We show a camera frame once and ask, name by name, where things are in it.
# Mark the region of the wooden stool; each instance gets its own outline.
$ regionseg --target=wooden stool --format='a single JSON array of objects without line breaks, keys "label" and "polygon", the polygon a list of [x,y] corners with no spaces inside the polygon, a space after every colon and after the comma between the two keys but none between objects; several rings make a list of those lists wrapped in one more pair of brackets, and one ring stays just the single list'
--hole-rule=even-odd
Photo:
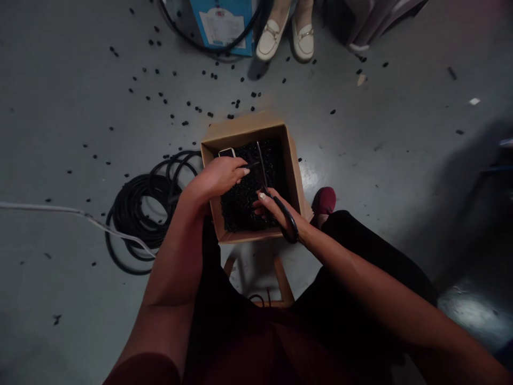
[{"label": "wooden stool", "polygon": [[[234,266],[234,263],[235,263],[235,258],[228,258],[226,260],[226,263],[224,264],[223,269],[228,278],[230,278],[231,270]],[[281,301],[271,301],[270,306],[271,307],[281,307],[281,308],[290,307],[296,300],[294,299],[294,294],[292,294],[292,290],[290,289],[289,280],[287,279],[285,270],[282,265],[282,260],[280,259],[279,256],[276,256],[274,258],[274,271],[276,273],[276,278],[278,279],[278,287],[279,287],[279,292],[282,295],[282,300]],[[262,301],[254,301],[253,303],[259,307],[263,306]]]}]

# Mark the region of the black hose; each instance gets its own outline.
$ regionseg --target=black hose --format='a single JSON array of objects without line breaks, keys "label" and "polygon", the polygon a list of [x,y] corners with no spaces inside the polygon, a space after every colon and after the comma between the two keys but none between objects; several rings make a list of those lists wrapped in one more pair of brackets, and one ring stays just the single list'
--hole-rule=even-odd
[{"label": "black hose", "polygon": [[163,0],[159,1],[160,8],[163,10],[164,15],[166,16],[167,21],[169,24],[171,24],[172,28],[178,33],[180,37],[182,37],[185,41],[187,41],[191,46],[195,47],[196,49],[200,50],[201,52],[206,53],[224,53],[229,52],[232,48],[236,47],[243,39],[246,38],[247,34],[250,32],[251,28],[253,28],[253,25],[255,24],[258,15],[262,11],[262,7],[265,0],[260,0],[258,7],[256,7],[255,13],[253,14],[253,17],[250,19],[250,22],[247,24],[246,28],[242,31],[240,36],[236,38],[234,41],[232,41],[230,44],[228,44],[226,47],[221,48],[210,48],[205,47],[204,45],[199,45],[194,40],[190,39],[187,35],[185,35],[182,31],[178,29],[176,26],[176,23],[171,19],[171,16],[169,16],[169,13],[167,12],[166,5],[164,4]]},{"label": "black hose", "polygon": [[[193,156],[201,157],[200,151],[182,151],[173,155],[170,159],[160,162],[149,174],[139,175],[125,183],[118,193],[114,204],[107,215],[106,224],[110,225],[111,219],[114,222],[116,230],[140,238],[150,249],[157,249],[162,245],[167,229],[178,203],[178,198],[182,189],[178,186],[178,175],[183,166],[187,166],[194,176],[198,175],[195,168],[188,162]],[[170,176],[171,166],[179,163],[173,176]],[[157,175],[157,172],[166,165],[165,175]],[[150,196],[157,200],[167,213],[167,219],[163,224],[156,223],[147,218],[141,210],[143,196]],[[136,270],[124,263],[114,253],[111,243],[111,235],[105,232],[105,242],[107,250],[112,260],[125,273],[132,275],[145,275],[151,272],[151,269]],[[140,255],[138,250],[142,247],[138,243],[125,240],[128,252],[140,261],[150,262],[155,258]]]}]

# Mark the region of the white loafer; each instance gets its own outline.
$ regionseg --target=white loafer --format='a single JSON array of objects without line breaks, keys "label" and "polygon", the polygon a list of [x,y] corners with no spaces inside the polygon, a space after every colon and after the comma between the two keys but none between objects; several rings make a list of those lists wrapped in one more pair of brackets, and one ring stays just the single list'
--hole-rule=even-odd
[{"label": "white loafer", "polygon": [[282,28],[279,27],[278,23],[274,20],[267,20],[267,24],[263,29],[262,36],[258,40],[258,46],[256,48],[256,56],[261,61],[269,61],[273,58],[276,50],[278,49],[279,41],[282,38],[283,30],[289,19],[289,13],[285,18],[285,24]]},{"label": "white loafer", "polygon": [[293,17],[292,35],[294,37],[294,51],[298,59],[309,61],[314,55],[314,29],[312,24],[305,25],[298,32],[296,29],[296,19]]}]

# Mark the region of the white cable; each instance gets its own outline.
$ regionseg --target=white cable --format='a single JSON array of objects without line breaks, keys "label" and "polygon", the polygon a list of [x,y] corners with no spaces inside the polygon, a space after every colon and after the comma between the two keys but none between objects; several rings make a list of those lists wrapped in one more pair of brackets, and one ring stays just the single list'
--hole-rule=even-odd
[{"label": "white cable", "polygon": [[54,211],[54,212],[63,212],[68,214],[75,214],[80,217],[86,218],[93,225],[101,228],[102,230],[111,233],[112,235],[118,236],[120,238],[125,238],[134,242],[137,242],[142,246],[144,250],[152,257],[155,257],[155,254],[151,251],[151,249],[141,241],[139,238],[121,233],[119,231],[111,229],[109,226],[104,225],[103,223],[96,220],[91,214],[87,214],[85,211],[79,209],[73,209],[71,207],[61,207],[61,206],[49,206],[49,205],[31,205],[31,204],[21,204],[21,203],[10,203],[10,202],[0,202],[0,209],[5,210],[26,210],[26,211]]}]

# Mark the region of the dark red top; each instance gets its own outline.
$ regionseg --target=dark red top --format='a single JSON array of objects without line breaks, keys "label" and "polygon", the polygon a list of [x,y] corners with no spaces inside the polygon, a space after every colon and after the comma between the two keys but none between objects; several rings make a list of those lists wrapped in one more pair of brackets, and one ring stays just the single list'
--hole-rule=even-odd
[{"label": "dark red top", "polygon": [[[355,384],[355,373],[331,355],[290,312],[252,306],[247,327],[227,341],[214,359],[189,367],[184,384]],[[171,385],[180,377],[160,354],[141,353],[118,366],[104,385]]]}]

